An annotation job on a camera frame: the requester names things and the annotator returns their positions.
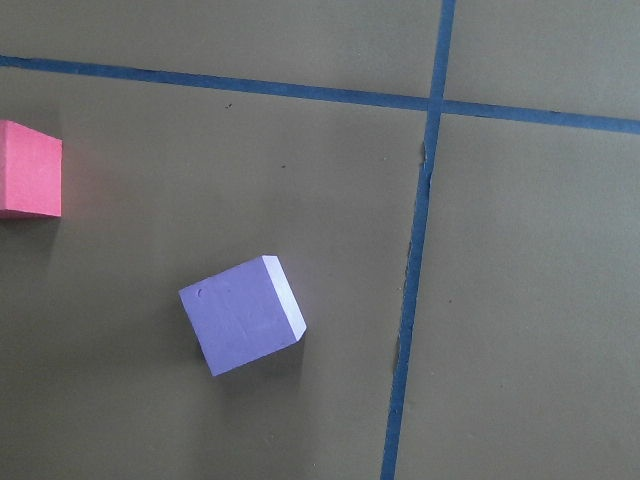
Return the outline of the purple foam block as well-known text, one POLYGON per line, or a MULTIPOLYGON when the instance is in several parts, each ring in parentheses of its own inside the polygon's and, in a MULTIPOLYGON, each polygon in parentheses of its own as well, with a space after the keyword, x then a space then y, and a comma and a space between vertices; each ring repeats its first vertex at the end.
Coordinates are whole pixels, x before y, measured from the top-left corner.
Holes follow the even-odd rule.
POLYGON ((214 376, 297 343, 307 329, 275 255, 189 285, 179 297, 214 376))

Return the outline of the pink foam block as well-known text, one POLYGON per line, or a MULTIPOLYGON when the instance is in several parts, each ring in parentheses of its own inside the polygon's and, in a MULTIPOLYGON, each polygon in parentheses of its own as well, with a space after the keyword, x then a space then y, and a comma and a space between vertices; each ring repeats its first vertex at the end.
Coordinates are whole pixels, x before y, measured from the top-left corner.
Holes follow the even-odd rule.
POLYGON ((62 215, 60 139, 10 120, 1 121, 1 218, 62 215))

